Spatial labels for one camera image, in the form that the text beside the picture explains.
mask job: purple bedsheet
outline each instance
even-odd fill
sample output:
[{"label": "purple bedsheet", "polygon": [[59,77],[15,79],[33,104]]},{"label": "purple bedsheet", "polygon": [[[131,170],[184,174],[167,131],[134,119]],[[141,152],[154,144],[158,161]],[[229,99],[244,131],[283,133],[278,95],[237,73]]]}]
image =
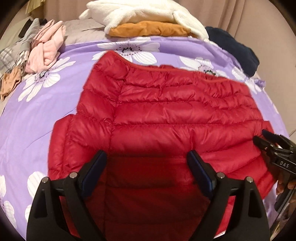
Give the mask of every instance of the purple bedsheet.
[{"label": "purple bedsheet", "polygon": [[[184,37],[139,37],[66,46],[51,69],[31,75],[17,86],[0,118],[0,204],[23,237],[36,189],[47,174],[53,125],[76,112],[90,70],[107,50],[115,50],[136,64],[169,64],[244,82],[263,118],[276,133],[288,135],[263,89],[265,82],[247,78],[237,60],[214,43]],[[275,199],[274,190],[270,199]],[[266,208],[271,206],[266,201]]]}]

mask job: metal screw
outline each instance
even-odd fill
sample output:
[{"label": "metal screw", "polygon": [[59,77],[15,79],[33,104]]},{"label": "metal screw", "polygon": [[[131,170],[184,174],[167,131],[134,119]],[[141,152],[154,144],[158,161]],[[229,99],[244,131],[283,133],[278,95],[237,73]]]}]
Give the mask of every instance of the metal screw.
[{"label": "metal screw", "polygon": [[78,176],[77,172],[71,172],[70,173],[70,178],[76,178]]},{"label": "metal screw", "polygon": [[225,177],[225,174],[223,172],[218,172],[217,177],[222,179]]},{"label": "metal screw", "polygon": [[247,177],[246,180],[250,183],[254,182],[254,179],[252,177]]},{"label": "metal screw", "polygon": [[42,180],[41,180],[43,183],[47,183],[47,181],[48,181],[48,177],[44,177],[44,178],[42,178]]}]

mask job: wall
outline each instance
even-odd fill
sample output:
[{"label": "wall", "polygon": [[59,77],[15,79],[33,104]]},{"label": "wall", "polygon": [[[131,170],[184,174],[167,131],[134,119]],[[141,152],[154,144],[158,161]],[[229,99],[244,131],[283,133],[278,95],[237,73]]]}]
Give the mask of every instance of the wall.
[{"label": "wall", "polygon": [[10,24],[7,27],[7,30],[11,28],[11,26],[15,25],[17,22],[25,19],[26,17],[29,17],[29,14],[26,14],[26,4],[18,11],[18,13],[15,15],[13,20],[10,22]]},{"label": "wall", "polygon": [[258,74],[288,132],[296,129],[296,36],[268,0],[246,0],[235,34],[260,59]]}]

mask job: white flower pattern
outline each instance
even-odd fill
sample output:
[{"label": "white flower pattern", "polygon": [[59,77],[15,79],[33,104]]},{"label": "white flower pattern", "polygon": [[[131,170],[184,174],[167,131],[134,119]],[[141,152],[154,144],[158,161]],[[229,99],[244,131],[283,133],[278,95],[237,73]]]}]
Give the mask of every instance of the white flower pattern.
[{"label": "white flower pattern", "polygon": [[255,94],[262,91],[262,89],[255,83],[255,80],[253,78],[247,77],[238,67],[234,67],[232,69],[232,74],[237,80],[245,83]]},{"label": "white flower pattern", "polygon": [[216,44],[215,42],[213,42],[213,41],[211,41],[211,40],[209,40],[209,39],[204,39],[204,42],[207,42],[207,43],[209,43],[209,44],[212,44],[212,45],[214,45],[214,46],[220,48],[220,46],[219,46],[218,44]]},{"label": "white flower pattern", "polygon": [[[30,196],[32,197],[32,199],[34,199],[35,194],[37,192],[38,186],[42,180],[42,178],[44,178],[46,175],[43,174],[42,172],[33,172],[33,174],[31,174],[28,177],[28,181],[27,181],[27,188],[29,191]],[[30,215],[30,211],[31,211],[31,207],[32,205],[28,205],[25,209],[25,219],[29,220],[29,215]]]},{"label": "white flower pattern", "polygon": [[26,101],[29,102],[41,90],[41,87],[48,88],[53,86],[60,80],[60,75],[57,74],[65,67],[73,65],[76,61],[67,62],[70,57],[59,59],[50,69],[42,71],[41,73],[31,74],[26,79],[26,85],[23,92],[20,94],[18,101],[22,101],[26,96]]},{"label": "white flower pattern", "polygon": [[14,226],[14,228],[17,228],[17,222],[15,220],[15,210],[11,203],[9,201],[4,201],[3,198],[6,194],[6,182],[5,182],[5,176],[0,175],[0,205],[4,213],[6,214],[8,220],[11,222],[11,224]]},{"label": "white flower pattern", "polygon": [[225,78],[229,78],[227,74],[222,70],[215,70],[211,61],[208,59],[203,59],[201,57],[197,57],[196,59],[191,59],[187,57],[180,56],[180,60],[186,67],[181,67],[181,69],[186,69],[190,71],[201,71],[206,74],[214,75],[214,76],[222,76]]},{"label": "white flower pattern", "polygon": [[[130,62],[133,60],[141,64],[156,64],[157,60],[151,52],[159,52],[160,44],[151,42],[150,37],[137,37],[132,40],[119,42],[100,43],[97,46],[101,49],[114,50]],[[106,51],[95,54],[92,60],[100,59]]]}]

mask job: finger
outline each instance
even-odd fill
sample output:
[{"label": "finger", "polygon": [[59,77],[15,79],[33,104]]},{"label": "finger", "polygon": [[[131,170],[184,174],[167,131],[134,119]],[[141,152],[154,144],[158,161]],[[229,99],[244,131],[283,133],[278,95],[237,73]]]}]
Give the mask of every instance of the finger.
[{"label": "finger", "polygon": [[296,180],[293,180],[293,181],[289,182],[288,188],[290,190],[295,189],[295,187],[296,187]]},{"label": "finger", "polygon": [[276,188],[276,194],[279,195],[280,193],[283,193],[285,189],[285,186],[283,184],[278,184]]},{"label": "finger", "polygon": [[284,174],[283,174],[283,172],[281,171],[281,172],[279,173],[278,184],[282,184],[283,181],[284,181]]},{"label": "finger", "polygon": [[293,197],[290,200],[290,203],[296,202],[296,193],[294,193]]}]

